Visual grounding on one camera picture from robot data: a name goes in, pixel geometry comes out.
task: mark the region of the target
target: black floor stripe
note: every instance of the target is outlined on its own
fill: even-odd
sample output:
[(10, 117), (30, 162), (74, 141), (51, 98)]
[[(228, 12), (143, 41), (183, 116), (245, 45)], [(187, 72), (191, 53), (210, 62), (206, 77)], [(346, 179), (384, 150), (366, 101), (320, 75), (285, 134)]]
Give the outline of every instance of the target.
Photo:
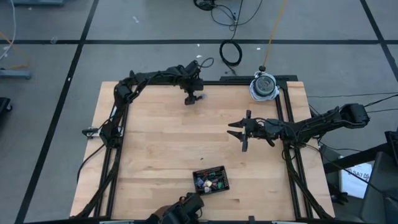
[(80, 37), (80, 43), (76, 49), (75, 56), (73, 57), (72, 64), (70, 65), (68, 75), (65, 79), (65, 83), (63, 84), (63, 88), (62, 88), (61, 95), (60, 95), (60, 98), (57, 103), (57, 107), (55, 108), (55, 112), (52, 117), (49, 130), (47, 131), (47, 135), (44, 139), (44, 143), (43, 143), (42, 149), (40, 151), (39, 158), (37, 159), (36, 166), (35, 166), (35, 169), (33, 170), (32, 177), (30, 178), (24, 199), (22, 201), (21, 207), (19, 208), (18, 215), (15, 220), (15, 224), (23, 223), (25, 220), (26, 214), (28, 212), (30, 202), (32, 200), (34, 191), (36, 189), (36, 185), (39, 181), (39, 177), (40, 177), (40, 174), (41, 174), (43, 166), (44, 166), (45, 158), (47, 157), (47, 153), (49, 152), (49, 148), (50, 148), (52, 138), (54, 136), (55, 128), (57, 127), (57, 124), (58, 124), (58, 121), (59, 121), (59, 118), (60, 118), (60, 115), (62, 112), (63, 104), (65, 103), (65, 100), (67, 98), (68, 90), (69, 90), (70, 84), (72, 82), (72, 78), (75, 73), (76, 66), (79, 61), (81, 51), (84, 46), (84, 41), (87, 38), (87, 33), (88, 33), (88, 30), (90, 29), (90, 25), (91, 25), (93, 16), (95, 14), (95, 11), (96, 11), (96, 8), (98, 5), (98, 1), (99, 0), (93, 1), (93, 5), (91, 6), (90, 13), (88, 14), (88, 18), (87, 18), (85, 27), (83, 29), (83, 33)]
[(367, 2), (365, 0), (361, 0), (361, 4), (362, 4), (363, 9), (365, 10), (365, 13), (366, 13), (368, 19), (369, 19), (369, 22), (372, 25), (373, 31), (376, 34), (377, 39), (380, 41), (381, 49), (383, 49), (383, 52), (387, 58), (388, 64), (390, 65), (391, 70), (398, 81), (398, 67), (397, 67), (394, 57), (391, 55), (390, 49), (388, 49), (387, 42), (384, 40), (384, 37), (380, 32), (380, 29), (376, 24), (376, 20), (374, 20), (374, 17), (372, 15), (372, 12), (371, 12)]
[[(86, 40), (84, 44), (115, 44), (115, 45), (149, 45), (149, 44), (220, 44), (223, 39), (203, 40)], [(237, 39), (239, 44), (268, 44), (268, 39)], [(390, 44), (398, 44), (398, 40), (387, 40)], [(79, 44), (80, 40), (58, 40), (54, 44)], [(272, 44), (304, 44), (304, 45), (368, 45), (380, 44), (380, 40), (273, 40)], [(15, 44), (51, 45), (51, 40), (16, 40)]]

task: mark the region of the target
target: wooden tabletop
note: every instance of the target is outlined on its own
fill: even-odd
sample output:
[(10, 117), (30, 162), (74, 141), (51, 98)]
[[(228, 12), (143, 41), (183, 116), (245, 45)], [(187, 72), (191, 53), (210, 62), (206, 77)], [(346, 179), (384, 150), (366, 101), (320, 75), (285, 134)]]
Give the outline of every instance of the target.
[[(116, 82), (104, 82), (99, 93), (93, 126), (109, 116)], [(288, 82), (294, 120), (310, 117), (302, 82)], [(192, 172), (225, 166), (230, 190), (202, 197), (203, 220), (294, 220), (282, 143), (270, 147), (265, 140), (250, 139), (247, 152), (238, 139), (226, 133), (228, 123), (252, 117), (277, 118), (275, 101), (256, 102), (248, 86), (205, 86), (204, 100), (185, 106), (186, 93), (177, 86), (147, 86), (130, 105), (113, 219), (146, 219), (163, 205), (194, 192)], [(317, 147), (316, 141), (310, 141)], [(88, 141), (85, 157), (102, 142)], [(81, 171), (71, 215), (87, 204), (98, 188), (103, 150)], [(301, 149), (307, 184), (319, 204), (334, 216), (319, 152)], [(301, 214), (305, 216), (302, 194)], [(108, 191), (101, 214), (105, 214)]]

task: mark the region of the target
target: yellow cable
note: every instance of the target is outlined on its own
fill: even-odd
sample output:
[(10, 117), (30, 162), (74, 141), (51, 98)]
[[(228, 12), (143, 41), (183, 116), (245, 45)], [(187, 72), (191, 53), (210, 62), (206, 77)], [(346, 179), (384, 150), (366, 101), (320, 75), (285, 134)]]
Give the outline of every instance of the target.
[(10, 67), (9, 69), (12, 70), (12, 69), (28, 68), (29, 64), (30, 64), (29, 56), (23, 50), (21, 50), (18, 46), (16, 46), (15, 44), (12, 44), (12, 42), (8, 39), (8, 37), (5, 34), (3, 34), (1, 31), (0, 31), (0, 36), (10, 44), (10, 47), (12, 47), (16, 51), (18, 51), (26, 60), (26, 65), (15, 65), (15, 66)]
[(275, 34), (275, 32), (276, 32), (276, 27), (278, 27), (278, 23), (279, 23), (279, 21), (280, 21), (280, 18), (282, 17), (282, 14), (284, 13), (285, 6), (286, 6), (286, 2), (287, 2), (287, 0), (284, 0), (284, 2), (282, 3), (282, 8), (280, 9), (278, 18), (277, 18), (276, 21), (275, 21), (274, 29), (272, 30), (271, 36), (269, 37), (269, 42), (268, 42), (268, 47), (267, 47), (267, 53), (266, 53), (266, 59), (264, 60), (264, 63), (262, 64), (263, 66), (266, 66), (266, 62), (267, 62), (267, 58), (268, 58), (269, 49), (271, 48), (271, 42), (272, 42), (272, 39), (274, 38), (274, 34)]

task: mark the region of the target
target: black bin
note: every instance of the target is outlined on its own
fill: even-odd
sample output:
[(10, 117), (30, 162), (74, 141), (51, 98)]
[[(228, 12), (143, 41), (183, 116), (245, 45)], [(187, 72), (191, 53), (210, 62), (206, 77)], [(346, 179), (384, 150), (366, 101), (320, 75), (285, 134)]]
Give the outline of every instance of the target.
[[(204, 188), (200, 188), (199, 186), (197, 186), (196, 181), (197, 181), (198, 177), (203, 177), (205, 174), (210, 174), (212, 172), (222, 173), (223, 179), (219, 180), (219, 182), (224, 183), (224, 187), (222, 187), (221, 189), (212, 189), (210, 192), (205, 193)], [(223, 192), (225, 190), (229, 190), (228, 178), (226, 176), (226, 171), (225, 171), (224, 166), (218, 166), (218, 167), (213, 167), (213, 168), (209, 168), (209, 169), (195, 171), (195, 172), (192, 172), (192, 176), (193, 176), (193, 184), (195, 186), (195, 191), (199, 195), (209, 195), (209, 194), (214, 194), (214, 193), (218, 193), (218, 192)]]

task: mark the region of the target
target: gray floor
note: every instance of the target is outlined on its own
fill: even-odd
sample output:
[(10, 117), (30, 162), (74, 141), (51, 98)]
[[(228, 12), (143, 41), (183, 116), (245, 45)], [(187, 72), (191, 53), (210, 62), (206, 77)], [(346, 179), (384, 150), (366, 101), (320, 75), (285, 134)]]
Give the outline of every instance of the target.
[[(17, 7), (19, 40), (78, 40), (93, 0), (66, 0), (64, 7)], [(237, 12), (239, 1), (218, 0)], [(245, 1), (245, 21), (259, 0)], [(398, 39), (398, 6), (395, 0), (367, 1), (385, 39)], [(238, 27), (236, 39), (268, 39), (282, 1), (264, 0), (259, 14)], [(0, 31), (12, 35), (11, 7), (0, 0)], [(223, 20), (223, 15), (215, 16)], [(228, 27), (216, 25), (209, 12), (192, 1), (99, 0), (87, 39), (160, 40), (228, 39)], [(361, 3), (357, 0), (289, 1), (276, 39), (376, 40)], [(0, 222), (13, 223), (49, 128), (67, 76), (76, 45), (19, 45), (31, 57), (31, 80), (0, 80), (0, 96), (12, 99), (14, 110), (0, 129)], [(130, 70), (162, 70), (214, 57), (215, 64), (201, 75), (218, 80), (228, 68), (218, 55), (218, 44), (85, 45), (67, 100), (56, 128), (42, 175), (26, 221), (67, 218), (76, 187), (76, 172), (82, 161), (86, 139), (81, 130), (91, 124), (103, 81), (117, 81)], [(264, 60), (267, 45), (241, 44), (243, 60), (238, 75), (252, 75)], [(398, 45), (389, 45), (398, 57)], [(235, 49), (225, 47), (233, 60)], [(23, 62), (11, 51), (0, 67)], [(380, 45), (283, 45), (272, 46), (267, 71), (274, 75), (297, 75), (308, 96), (350, 95), (397, 91), (398, 82)], [(385, 96), (309, 98), (319, 112), (345, 103), (368, 103)], [(369, 110), (397, 108), (398, 99)], [(339, 129), (324, 142), (333, 147), (367, 149), (385, 141), (384, 131), (398, 126), (397, 111), (372, 113), (364, 129)]]

